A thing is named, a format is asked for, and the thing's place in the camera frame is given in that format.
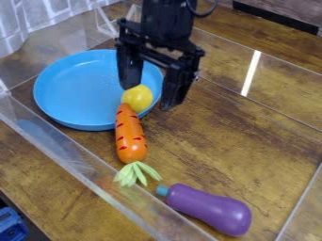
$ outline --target toy eggplant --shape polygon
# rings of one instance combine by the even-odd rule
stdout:
[[[157,193],[166,197],[171,208],[203,221],[221,233],[238,237],[248,232],[252,211],[244,202],[212,195],[183,184],[170,188],[161,185]]]

